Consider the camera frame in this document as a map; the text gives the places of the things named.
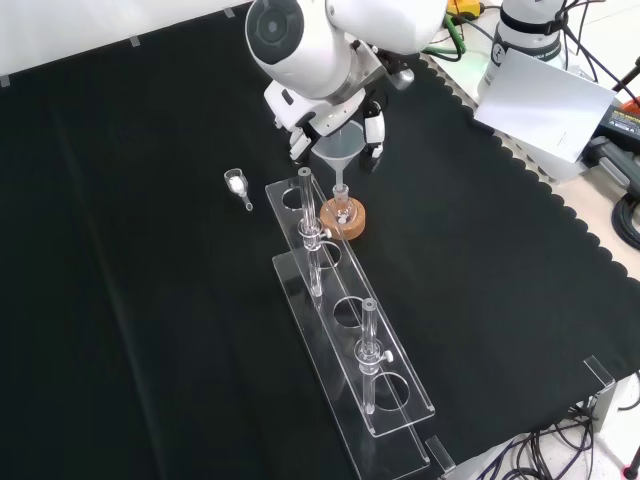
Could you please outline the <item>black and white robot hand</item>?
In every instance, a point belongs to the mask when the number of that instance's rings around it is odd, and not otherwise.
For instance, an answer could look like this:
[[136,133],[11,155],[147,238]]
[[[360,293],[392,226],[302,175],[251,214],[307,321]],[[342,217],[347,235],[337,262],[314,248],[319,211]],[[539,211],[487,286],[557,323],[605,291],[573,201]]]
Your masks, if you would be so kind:
[[375,89],[361,89],[351,99],[332,105],[327,100],[310,100],[276,81],[269,84],[264,98],[274,116],[274,125],[289,132],[289,156],[296,165],[308,163],[312,147],[320,139],[337,134],[350,120],[363,127],[365,146],[360,169],[374,172],[383,158],[386,125],[385,106]]

